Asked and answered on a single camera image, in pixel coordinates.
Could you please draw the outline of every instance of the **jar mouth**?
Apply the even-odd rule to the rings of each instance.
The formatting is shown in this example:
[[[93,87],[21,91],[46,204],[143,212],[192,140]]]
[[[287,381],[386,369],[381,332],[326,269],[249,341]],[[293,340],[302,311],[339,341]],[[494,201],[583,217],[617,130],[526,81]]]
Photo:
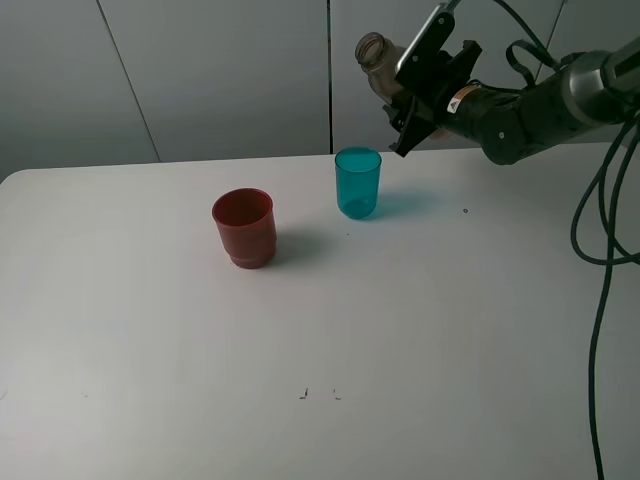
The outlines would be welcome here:
[[[374,66],[383,56],[386,42],[377,32],[367,33],[356,46],[356,60],[361,67]]]

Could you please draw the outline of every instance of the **sticker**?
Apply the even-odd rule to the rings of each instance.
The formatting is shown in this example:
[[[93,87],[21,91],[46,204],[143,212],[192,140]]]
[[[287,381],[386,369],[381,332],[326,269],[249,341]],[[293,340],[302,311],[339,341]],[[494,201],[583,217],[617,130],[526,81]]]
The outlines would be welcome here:
[[[480,88],[478,85],[467,85],[466,87],[458,90],[453,98],[449,101],[449,105],[447,106],[447,112],[456,113],[458,111],[458,107],[460,103],[462,103],[462,99],[466,97],[468,94]]]

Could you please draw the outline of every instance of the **table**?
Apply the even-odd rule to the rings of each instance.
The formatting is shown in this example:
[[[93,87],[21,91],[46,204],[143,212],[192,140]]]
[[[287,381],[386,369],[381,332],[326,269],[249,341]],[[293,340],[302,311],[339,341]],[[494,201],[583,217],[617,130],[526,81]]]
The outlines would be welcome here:
[[[575,256],[569,223],[606,148],[513,167],[385,154],[366,221],[338,211],[330,156],[13,175],[0,477],[595,478],[603,270]],[[631,250],[637,163],[619,216]],[[259,271],[231,264],[211,219],[242,186],[275,203],[279,253]],[[603,254],[595,208],[580,234]],[[639,282],[616,269],[598,355],[610,479],[640,474]]]

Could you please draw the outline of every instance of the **plastic cup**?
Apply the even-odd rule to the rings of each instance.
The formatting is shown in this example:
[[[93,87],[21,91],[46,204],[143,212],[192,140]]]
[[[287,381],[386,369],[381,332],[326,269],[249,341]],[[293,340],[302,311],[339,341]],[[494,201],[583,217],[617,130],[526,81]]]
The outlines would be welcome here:
[[[378,200],[380,165],[378,152],[351,147],[336,155],[336,192],[338,208],[349,218],[371,214]]]
[[[225,193],[213,205],[213,219],[231,261],[241,268],[260,268],[276,253],[276,226],[271,197],[255,188]]]

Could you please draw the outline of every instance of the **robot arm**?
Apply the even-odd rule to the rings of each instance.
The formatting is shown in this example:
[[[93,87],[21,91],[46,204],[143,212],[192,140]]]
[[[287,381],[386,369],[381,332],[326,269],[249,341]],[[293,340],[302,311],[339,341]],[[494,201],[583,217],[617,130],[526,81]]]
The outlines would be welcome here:
[[[455,26],[458,2],[438,5],[407,49],[376,33],[356,48],[371,87],[400,132],[391,145],[399,155],[446,128],[478,142],[493,162],[513,164],[603,125],[622,123],[640,106],[640,37],[613,53],[570,55],[543,83],[519,91],[470,81],[479,45],[465,41],[455,57],[441,50]],[[514,45],[527,47],[523,41]]]

